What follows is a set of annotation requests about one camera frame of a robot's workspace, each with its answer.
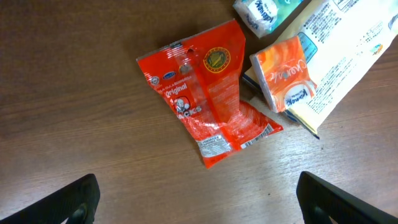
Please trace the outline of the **red snack bag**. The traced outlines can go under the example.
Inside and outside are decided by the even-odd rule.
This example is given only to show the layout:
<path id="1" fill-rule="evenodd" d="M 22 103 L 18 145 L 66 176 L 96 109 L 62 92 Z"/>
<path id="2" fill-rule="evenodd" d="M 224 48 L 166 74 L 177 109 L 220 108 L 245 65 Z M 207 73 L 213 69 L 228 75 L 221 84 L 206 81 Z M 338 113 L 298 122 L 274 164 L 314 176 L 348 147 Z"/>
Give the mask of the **red snack bag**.
<path id="1" fill-rule="evenodd" d="M 283 130 L 240 99 L 245 43 L 231 20 L 137 59 L 148 84 L 198 144 L 206 168 Z"/>

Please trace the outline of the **teal tissue pack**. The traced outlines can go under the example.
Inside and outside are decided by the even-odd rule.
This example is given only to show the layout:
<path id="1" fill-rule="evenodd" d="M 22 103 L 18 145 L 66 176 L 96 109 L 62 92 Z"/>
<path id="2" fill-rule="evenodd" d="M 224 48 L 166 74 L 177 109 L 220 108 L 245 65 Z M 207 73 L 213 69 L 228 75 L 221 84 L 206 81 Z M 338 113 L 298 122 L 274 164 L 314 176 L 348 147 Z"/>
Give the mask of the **teal tissue pack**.
<path id="1" fill-rule="evenodd" d="M 278 28 L 303 0 L 235 0 L 233 7 L 260 39 Z"/>

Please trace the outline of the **orange tissue pack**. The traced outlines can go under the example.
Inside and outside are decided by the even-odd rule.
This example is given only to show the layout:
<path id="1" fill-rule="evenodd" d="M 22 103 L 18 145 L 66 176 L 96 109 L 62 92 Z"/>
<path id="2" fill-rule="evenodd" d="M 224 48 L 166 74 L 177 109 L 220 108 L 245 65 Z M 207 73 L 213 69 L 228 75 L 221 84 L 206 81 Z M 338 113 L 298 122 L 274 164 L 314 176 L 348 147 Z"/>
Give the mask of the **orange tissue pack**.
<path id="1" fill-rule="evenodd" d="M 250 60 L 262 93 L 273 112 L 284 112 L 314 98 L 317 84 L 309 75 L 297 35 L 252 54 Z"/>

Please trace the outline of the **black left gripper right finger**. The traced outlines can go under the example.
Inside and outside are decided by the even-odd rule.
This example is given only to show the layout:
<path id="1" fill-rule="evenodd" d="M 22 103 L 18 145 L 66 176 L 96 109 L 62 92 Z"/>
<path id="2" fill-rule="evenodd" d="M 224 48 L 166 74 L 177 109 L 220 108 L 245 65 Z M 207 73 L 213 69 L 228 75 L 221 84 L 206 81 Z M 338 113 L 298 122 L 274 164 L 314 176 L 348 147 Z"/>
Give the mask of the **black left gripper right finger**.
<path id="1" fill-rule="evenodd" d="M 397 224 L 397 218 L 315 174 L 300 174 L 296 195 L 305 223 Z"/>

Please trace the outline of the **yellow wet wipes pack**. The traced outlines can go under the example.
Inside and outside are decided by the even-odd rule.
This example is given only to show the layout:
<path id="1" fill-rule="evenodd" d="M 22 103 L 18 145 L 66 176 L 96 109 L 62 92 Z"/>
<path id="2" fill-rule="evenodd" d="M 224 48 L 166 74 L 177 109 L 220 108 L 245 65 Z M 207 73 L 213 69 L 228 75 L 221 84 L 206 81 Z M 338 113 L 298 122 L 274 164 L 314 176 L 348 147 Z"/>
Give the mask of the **yellow wet wipes pack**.
<path id="1" fill-rule="evenodd" d="M 314 136 L 397 37 L 397 0 L 310 1 L 278 41 L 299 36 L 315 97 L 284 113 Z"/>

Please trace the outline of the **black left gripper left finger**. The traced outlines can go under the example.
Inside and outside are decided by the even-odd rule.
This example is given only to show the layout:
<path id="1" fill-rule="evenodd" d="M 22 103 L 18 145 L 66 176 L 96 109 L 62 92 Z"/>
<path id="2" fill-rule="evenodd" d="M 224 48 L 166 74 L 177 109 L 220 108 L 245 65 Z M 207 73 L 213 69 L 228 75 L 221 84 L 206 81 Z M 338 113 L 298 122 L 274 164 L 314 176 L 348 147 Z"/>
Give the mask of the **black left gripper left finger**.
<path id="1" fill-rule="evenodd" d="M 87 174 L 36 203 L 1 220 L 1 223 L 93 224 L 100 200 L 94 174 Z"/>

